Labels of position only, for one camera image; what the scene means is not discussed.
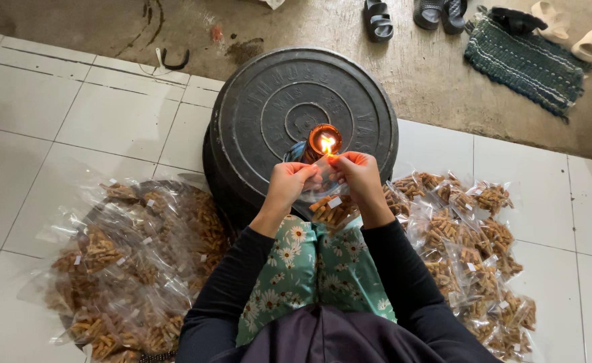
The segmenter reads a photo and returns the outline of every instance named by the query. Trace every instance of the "green woven mat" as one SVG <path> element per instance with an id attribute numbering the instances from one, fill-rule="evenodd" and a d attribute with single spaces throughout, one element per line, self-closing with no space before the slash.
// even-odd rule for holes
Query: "green woven mat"
<path id="1" fill-rule="evenodd" d="M 583 72 L 591 69 L 589 63 L 540 36 L 509 35 L 488 16 L 478 21 L 464 57 L 492 81 L 526 96 L 565 122 L 568 110 L 582 93 Z"/>

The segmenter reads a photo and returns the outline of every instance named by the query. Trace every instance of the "black long sleeve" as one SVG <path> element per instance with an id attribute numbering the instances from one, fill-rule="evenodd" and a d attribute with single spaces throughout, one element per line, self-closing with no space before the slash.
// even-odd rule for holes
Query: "black long sleeve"
<path id="1" fill-rule="evenodd" d="M 176 362 L 208 362 L 235 347 L 238 319 L 273 242 L 250 227 L 242 231 L 188 310 Z"/>
<path id="2" fill-rule="evenodd" d="M 397 220 L 361 232 L 397 324 L 428 344 L 447 362 L 497 362 L 453 316 Z"/>

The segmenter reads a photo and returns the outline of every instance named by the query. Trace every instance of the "concrete floor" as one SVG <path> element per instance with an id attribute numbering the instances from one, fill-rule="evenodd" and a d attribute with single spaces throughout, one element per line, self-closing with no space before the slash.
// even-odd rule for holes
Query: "concrete floor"
<path id="1" fill-rule="evenodd" d="M 536 1 L 472 0 L 467 16 L 477 4 L 529 11 Z M 572 13 L 567 45 L 592 29 L 592 2 L 552 3 Z M 258 0 L 0 0 L 0 34 L 150 65 L 157 64 L 156 47 L 168 49 L 169 64 L 188 48 L 184 72 L 221 80 L 278 46 L 323 46 L 379 78 L 400 118 L 592 159 L 592 71 L 565 125 L 468 66 L 466 34 L 417 28 L 413 0 L 388 6 L 396 29 L 384 45 L 367 40 L 362 0 L 286 0 L 276 11 Z M 213 44 L 210 28 L 218 23 L 224 39 Z"/>

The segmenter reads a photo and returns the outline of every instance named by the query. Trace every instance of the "floral skirt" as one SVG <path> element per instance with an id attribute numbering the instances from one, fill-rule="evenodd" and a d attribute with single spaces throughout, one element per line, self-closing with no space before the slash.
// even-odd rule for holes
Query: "floral skirt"
<path id="1" fill-rule="evenodd" d="M 361 217 L 328 236 L 322 225 L 288 215 L 238 323 L 237 344 L 302 306 L 321 302 L 396 321 L 377 268 L 359 230 Z"/>

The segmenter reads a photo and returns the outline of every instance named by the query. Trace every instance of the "flame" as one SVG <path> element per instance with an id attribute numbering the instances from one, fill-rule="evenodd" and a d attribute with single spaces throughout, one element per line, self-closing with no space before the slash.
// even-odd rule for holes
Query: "flame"
<path id="1" fill-rule="evenodd" d="M 332 145 L 336 144 L 336 140 L 334 137 L 327 137 L 325 135 L 321 135 L 321 151 L 325 154 L 332 153 Z"/>

